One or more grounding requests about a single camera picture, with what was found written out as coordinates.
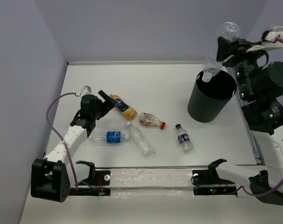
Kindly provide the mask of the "crushed clear bottle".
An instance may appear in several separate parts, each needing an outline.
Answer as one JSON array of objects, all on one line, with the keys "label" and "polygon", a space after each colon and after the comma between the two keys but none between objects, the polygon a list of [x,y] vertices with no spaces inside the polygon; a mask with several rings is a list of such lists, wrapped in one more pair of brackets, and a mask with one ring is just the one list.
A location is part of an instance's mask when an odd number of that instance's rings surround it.
[{"label": "crushed clear bottle", "polygon": [[224,22],[222,23],[211,41],[210,51],[207,53],[205,61],[202,66],[202,81],[208,83],[211,79],[216,76],[222,69],[221,55],[223,54],[223,47],[219,47],[218,39],[219,37],[233,42],[239,37],[241,33],[240,27],[234,22]]}]

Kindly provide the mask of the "orange juice bottle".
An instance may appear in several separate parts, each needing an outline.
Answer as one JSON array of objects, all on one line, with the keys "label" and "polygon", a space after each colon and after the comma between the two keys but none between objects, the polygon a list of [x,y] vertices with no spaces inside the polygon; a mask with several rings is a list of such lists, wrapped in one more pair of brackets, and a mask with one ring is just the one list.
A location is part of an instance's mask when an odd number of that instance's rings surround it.
[{"label": "orange juice bottle", "polygon": [[128,120],[133,121],[137,116],[137,111],[131,106],[126,104],[118,95],[110,95],[110,98],[114,99],[116,102],[117,110]]}]

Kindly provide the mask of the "clear unlabeled bottle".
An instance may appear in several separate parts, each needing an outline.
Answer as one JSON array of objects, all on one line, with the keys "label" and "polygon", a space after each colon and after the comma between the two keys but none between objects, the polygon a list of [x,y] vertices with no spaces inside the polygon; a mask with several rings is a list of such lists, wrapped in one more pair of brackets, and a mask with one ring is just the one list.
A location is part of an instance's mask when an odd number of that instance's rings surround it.
[{"label": "clear unlabeled bottle", "polygon": [[133,125],[131,122],[126,122],[126,129],[127,132],[134,142],[134,144],[137,146],[139,151],[142,153],[143,156],[151,156],[155,154],[152,146],[149,144],[145,136],[142,134],[141,130]]}]

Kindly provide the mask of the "small pepsi bottle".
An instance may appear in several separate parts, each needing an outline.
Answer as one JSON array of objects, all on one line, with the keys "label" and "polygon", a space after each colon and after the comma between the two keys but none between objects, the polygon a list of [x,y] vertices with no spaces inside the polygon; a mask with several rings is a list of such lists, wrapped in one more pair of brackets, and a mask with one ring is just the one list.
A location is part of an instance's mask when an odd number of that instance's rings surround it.
[{"label": "small pepsi bottle", "polygon": [[191,142],[187,131],[181,126],[181,124],[176,124],[176,134],[178,142],[184,153],[189,153],[193,149],[193,143]]}]

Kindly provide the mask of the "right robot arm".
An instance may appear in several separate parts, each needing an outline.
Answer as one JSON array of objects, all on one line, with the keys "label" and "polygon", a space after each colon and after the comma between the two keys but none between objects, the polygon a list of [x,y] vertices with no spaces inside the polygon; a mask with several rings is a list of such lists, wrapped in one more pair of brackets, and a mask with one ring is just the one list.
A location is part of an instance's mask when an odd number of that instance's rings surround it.
[{"label": "right robot arm", "polygon": [[257,60],[272,49],[283,48],[283,38],[267,31],[259,42],[218,38],[217,61],[235,73],[239,94],[247,104],[241,107],[250,131],[257,140],[266,169],[252,171],[218,159],[208,165],[212,183],[232,181],[262,203],[283,206],[283,63]]}]

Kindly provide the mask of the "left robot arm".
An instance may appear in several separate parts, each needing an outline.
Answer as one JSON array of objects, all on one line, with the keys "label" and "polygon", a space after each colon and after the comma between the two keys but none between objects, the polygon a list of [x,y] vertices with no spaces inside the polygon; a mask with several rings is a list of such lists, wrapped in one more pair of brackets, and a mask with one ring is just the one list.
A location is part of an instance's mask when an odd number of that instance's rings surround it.
[{"label": "left robot arm", "polygon": [[78,175],[72,162],[72,156],[80,145],[90,137],[96,127],[96,121],[104,117],[116,105],[114,100],[104,91],[100,90],[98,94],[101,98],[93,95],[88,86],[85,86],[81,93],[75,93],[75,96],[81,99],[80,109],[71,121],[66,134],[61,136],[54,127],[52,128],[60,138],[60,142],[44,158],[35,159],[32,163],[30,185],[32,197],[64,202],[71,190],[68,165],[70,165],[76,187],[80,182],[87,186],[96,182],[97,186],[93,190],[101,196],[106,194],[101,183],[103,176],[98,174],[94,163],[77,161],[78,165],[82,164],[88,167],[82,169]]}]

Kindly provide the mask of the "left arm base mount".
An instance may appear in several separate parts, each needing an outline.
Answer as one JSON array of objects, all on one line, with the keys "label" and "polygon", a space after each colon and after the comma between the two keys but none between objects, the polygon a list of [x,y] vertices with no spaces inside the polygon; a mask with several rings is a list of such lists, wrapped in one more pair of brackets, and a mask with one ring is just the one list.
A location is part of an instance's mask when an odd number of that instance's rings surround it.
[{"label": "left arm base mount", "polygon": [[76,162],[78,189],[72,186],[69,196],[109,196],[110,170],[96,169],[89,161]]}]

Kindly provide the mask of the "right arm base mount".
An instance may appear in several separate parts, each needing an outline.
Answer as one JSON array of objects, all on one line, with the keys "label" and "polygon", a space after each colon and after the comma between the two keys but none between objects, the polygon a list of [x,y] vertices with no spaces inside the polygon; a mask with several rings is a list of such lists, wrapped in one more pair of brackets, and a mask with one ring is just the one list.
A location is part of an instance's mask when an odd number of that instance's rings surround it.
[{"label": "right arm base mount", "polygon": [[211,177],[207,169],[192,170],[190,181],[195,196],[237,195],[234,182]]}]

